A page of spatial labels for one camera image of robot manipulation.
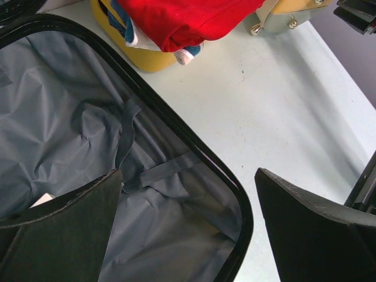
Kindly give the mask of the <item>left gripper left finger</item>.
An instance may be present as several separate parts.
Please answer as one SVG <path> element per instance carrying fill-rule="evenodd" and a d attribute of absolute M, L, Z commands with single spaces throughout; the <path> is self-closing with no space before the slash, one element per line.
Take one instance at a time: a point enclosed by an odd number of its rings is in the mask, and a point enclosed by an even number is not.
<path fill-rule="evenodd" d="M 1 218 L 1 281 L 97 281 L 121 194 L 112 170 Z"/>

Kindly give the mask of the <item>yellow plastic basket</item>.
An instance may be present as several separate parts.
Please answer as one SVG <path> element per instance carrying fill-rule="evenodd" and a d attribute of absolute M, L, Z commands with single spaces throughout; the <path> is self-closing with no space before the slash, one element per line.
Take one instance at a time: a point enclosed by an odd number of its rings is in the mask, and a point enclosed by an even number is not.
<path fill-rule="evenodd" d="M 118 21 L 120 20 L 118 14 L 110 6 L 110 1 L 89 1 L 89 3 L 97 23 L 137 68 L 145 72 L 155 73 L 177 62 L 176 58 L 171 53 L 127 47 L 119 31 L 112 27 L 108 21 L 108 11 L 110 11 Z"/>

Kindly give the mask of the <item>small white barcode box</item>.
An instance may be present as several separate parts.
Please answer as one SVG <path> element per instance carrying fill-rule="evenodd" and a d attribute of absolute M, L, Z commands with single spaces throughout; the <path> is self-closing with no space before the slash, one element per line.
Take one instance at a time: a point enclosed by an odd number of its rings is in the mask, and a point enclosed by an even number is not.
<path fill-rule="evenodd" d="M 44 193 L 34 204 L 30 206 L 30 209 L 36 206 L 39 206 L 41 204 L 44 204 L 46 202 L 49 202 L 55 198 L 54 195 L 50 193 Z"/>

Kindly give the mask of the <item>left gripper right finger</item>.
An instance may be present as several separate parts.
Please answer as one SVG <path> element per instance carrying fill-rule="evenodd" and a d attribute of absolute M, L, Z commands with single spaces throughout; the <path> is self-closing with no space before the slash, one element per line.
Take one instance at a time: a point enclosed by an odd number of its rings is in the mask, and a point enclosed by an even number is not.
<path fill-rule="evenodd" d="M 264 168 L 254 179 L 281 281 L 375 281 L 375 215 Z"/>

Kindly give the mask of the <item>red item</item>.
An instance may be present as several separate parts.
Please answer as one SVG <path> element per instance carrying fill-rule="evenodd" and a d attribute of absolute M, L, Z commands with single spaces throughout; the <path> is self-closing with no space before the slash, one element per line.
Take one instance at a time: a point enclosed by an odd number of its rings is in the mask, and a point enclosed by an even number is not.
<path fill-rule="evenodd" d="M 221 39 L 264 2 L 124 0 L 118 3 L 161 51 L 174 52 Z"/>

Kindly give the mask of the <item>space print kids suitcase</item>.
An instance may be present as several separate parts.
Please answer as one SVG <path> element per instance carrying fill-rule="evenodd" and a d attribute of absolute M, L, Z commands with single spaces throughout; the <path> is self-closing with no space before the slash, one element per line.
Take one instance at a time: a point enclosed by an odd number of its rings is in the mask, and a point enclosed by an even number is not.
<path fill-rule="evenodd" d="M 121 172 L 97 281 L 233 281 L 253 231 L 234 174 L 104 40 L 35 14 L 1 28 L 1 218 Z"/>

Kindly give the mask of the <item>round pastel drawer box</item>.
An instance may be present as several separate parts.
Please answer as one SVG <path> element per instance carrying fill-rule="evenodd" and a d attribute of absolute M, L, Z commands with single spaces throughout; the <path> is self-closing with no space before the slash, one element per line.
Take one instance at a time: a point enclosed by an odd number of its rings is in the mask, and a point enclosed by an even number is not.
<path fill-rule="evenodd" d="M 280 33 L 296 29 L 331 3 L 331 0 L 266 0 L 256 10 L 259 23 L 251 27 L 250 34 L 256 36 L 261 30 Z"/>

